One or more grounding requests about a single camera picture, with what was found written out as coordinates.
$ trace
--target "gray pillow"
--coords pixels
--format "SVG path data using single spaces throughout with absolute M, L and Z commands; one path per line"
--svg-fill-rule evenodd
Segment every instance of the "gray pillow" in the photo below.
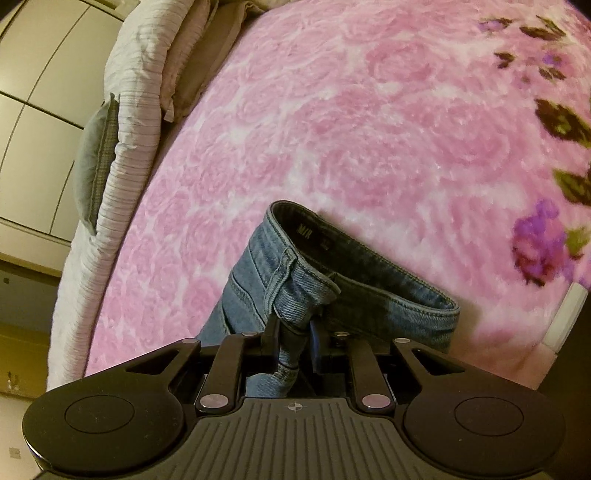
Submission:
M 119 131 L 119 102 L 111 93 L 108 102 L 88 120 L 74 161 L 74 201 L 78 215 L 91 235 L 96 235 L 100 203 L 115 159 Z

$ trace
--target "size tag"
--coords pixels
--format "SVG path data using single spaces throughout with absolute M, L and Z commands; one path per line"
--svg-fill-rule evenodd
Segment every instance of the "size tag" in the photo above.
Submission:
M 326 235 L 318 233 L 317 230 L 303 223 L 298 225 L 298 228 L 295 230 L 295 232 L 306 240 L 312 242 L 315 247 L 320 247 L 325 251 L 330 250 L 334 244 L 334 242 Z

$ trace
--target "ribbed black plate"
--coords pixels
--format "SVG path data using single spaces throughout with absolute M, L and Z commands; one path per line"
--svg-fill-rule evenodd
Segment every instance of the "ribbed black plate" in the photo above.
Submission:
M 342 398 L 247 398 L 199 421 L 171 456 L 126 480 L 452 480 L 417 457 L 385 419 Z M 46 473 L 43 480 L 59 476 Z M 539 473 L 531 480 L 546 480 Z

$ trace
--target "round pad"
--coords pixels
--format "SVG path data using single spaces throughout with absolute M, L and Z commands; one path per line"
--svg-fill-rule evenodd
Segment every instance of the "round pad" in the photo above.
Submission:
M 22 429 L 39 460 L 66 475 L 115 476 L 170 451 L 184 427 L 181 404 L 156 375 L 128 378 L 108 388 L 89 377 L 96 386 L 73 382 L 33 402 Z
M 134 406 L 123 398 L 97 395 L 83 398 L 66 411 L 66 421 L 83 433 L 108 433 L 127 425 L 134 417 Z
M 523 423 L 519 407 L 495 397 L 464 400 L 456 407 L 456 420 L 466 430 L 478 435 L 509 435 Z
M 478 395 L 470 385 L 423 390 L 405 412 L 409 440 L 460 475 L 506 477 L 542 468 L 562 442 L 562 415 L 538 392 L 495 382 L 497 396 L 492 389 Z

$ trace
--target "purple flower print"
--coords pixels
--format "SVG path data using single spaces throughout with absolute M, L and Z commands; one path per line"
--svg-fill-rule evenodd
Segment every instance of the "purple flower print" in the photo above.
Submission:
M 556 52 L 549 51 L 542 57 L 542 62 L 548 67 L 558 68 L 562 65 L 562 57 Z
M 561 274 L 572 278 L 574 261 L 569 256 L 567 234 L 558 213 L 552 200 L 542 199 L 536 204 L 534 215 L 515 222 L 513 260 L 526 283 L 543 287 Z
M 481 32 L 500 32 L 513 23 L 508 18 L 485 18 L 478 22 L 478 30 Z

